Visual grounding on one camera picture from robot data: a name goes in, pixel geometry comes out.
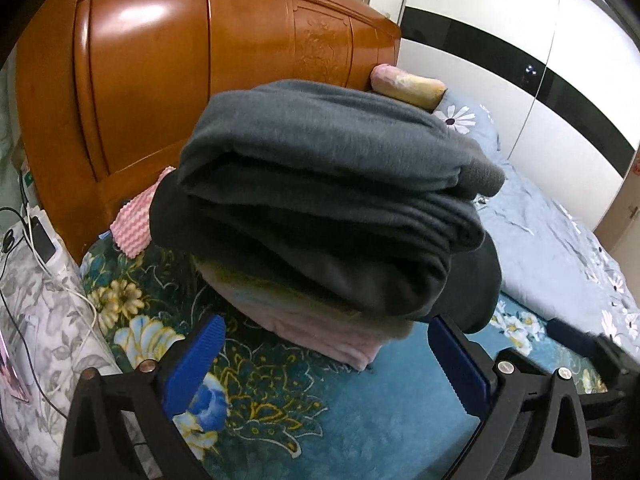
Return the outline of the grey knit sweater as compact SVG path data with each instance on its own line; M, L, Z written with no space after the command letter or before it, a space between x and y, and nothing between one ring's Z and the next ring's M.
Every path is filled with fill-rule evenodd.
M433 114L385 96L280 80L213 96L152 200L163 248L236 263L300 292L424 318L474 207L503 171Z

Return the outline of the grey floral bedside cloth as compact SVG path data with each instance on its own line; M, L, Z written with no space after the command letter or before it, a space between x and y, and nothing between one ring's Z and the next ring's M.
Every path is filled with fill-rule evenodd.
M165 353L161 336L176 340L151 313L162 259L154 247L129 259L106 238L85 254L76 275L56 278L24 238L2 256L1 333L16 376L1 378L1 427L36 478L58 478L83 370L126 372Z

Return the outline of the black folded garment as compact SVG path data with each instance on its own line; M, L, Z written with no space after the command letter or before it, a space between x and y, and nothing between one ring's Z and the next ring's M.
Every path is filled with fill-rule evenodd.
M466 334L482 330L490 321L502 284L497 249L486 233L483 243L472 252L458 252L444 289L427 315L418 322L428 323L437 315L446 315Z

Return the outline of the light blue floral quilt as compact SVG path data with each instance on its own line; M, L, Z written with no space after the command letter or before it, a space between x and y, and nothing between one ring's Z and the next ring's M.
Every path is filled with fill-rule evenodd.
M638 359L639 307L620 265L593 232L503 156L486 106L449 89L435 115L480 144L506 176L496 196L475 202L497 248L502 291L545 320L608 336Z

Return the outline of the teal floral bed sheet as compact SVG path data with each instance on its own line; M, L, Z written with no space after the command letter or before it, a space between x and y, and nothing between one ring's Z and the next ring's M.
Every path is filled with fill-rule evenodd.
M356 372L263 330L180 252L149 246L131 259L102 238L80 272L122 370L160 358L202 315L224 318L224 348L176 418L216 479L437 479L477 427L424 325Z

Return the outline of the pink folded garment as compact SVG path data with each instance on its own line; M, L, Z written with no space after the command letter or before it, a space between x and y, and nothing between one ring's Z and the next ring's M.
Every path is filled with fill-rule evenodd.
M235 264L198 259L195 267L218 295L257 325L360 372L383 346L407 338L413 329L404 318L352 310Z

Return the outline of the white power bank with phone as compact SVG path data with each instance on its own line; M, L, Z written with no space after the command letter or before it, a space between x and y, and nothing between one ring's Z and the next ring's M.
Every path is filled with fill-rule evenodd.
M28 213L27 227L32 247L47 272L56 278L76 275L78 266L66 249L64 240L55 231L47 211L34 207Z

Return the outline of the pink white striped towel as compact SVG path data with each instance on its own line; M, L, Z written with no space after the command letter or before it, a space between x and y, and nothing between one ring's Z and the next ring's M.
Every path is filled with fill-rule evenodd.
M110 231L114 243L127 258L137 258L151 243L151 204L160 182L173 171L173 166L166 167L151 186L119 209L111 223Z

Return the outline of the upper rolled yellow pillow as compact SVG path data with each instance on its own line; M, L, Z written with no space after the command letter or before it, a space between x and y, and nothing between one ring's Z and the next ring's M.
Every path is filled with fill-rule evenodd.
M370 83L375 93L428 112L438 107L447 91L446 84L439 79L416 76L390 64L375 66Z

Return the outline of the white black wardrobe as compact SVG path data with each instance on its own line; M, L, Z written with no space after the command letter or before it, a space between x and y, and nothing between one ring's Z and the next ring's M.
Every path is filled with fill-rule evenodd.
M503 155L595 228L639 146L639 52L604 0L406 0L399 62L487 106Z

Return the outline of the orange wooden headboard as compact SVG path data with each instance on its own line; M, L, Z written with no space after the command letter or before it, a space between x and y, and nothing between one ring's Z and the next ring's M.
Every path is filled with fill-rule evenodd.
M399 43L357 0L46 0L15 55L40 203L80 259L178 162L215 93L280 79L364 90Z

